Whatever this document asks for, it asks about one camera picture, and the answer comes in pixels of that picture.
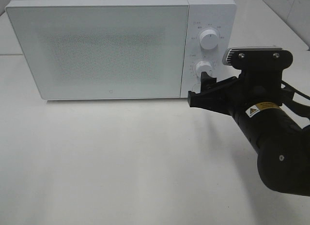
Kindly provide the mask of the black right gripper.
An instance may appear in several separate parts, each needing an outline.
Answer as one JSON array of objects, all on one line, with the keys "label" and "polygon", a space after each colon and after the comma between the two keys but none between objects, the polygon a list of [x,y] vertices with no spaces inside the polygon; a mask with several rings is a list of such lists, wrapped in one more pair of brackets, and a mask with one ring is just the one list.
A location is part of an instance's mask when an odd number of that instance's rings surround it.
[{"label": "black right gripper", "polygon": [[287,86],[282,88],[281,78],[281,72],[242,72],[238,78],[217,82],[216,77],[201,72],[201,92],[189,91],[187,102],[193,108],[230,112],[235,121],[248,121],[265,112],[282,113],[280,107],[285,100],[293,100],[294,91]]}]

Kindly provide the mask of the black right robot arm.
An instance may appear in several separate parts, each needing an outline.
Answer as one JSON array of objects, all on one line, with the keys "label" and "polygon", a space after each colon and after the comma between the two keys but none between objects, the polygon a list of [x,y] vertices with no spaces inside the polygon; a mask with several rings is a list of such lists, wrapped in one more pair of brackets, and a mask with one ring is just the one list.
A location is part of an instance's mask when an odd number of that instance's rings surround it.
[{"label": "black right robot arm", "polygon": [[188,92],[190,107],[231,116],[255,149],[259,176],[270,190],[310,195],[310,130],[300,128],[267,93],[245,90],[237,77],[216,82],[202,74],[201,92]]}]

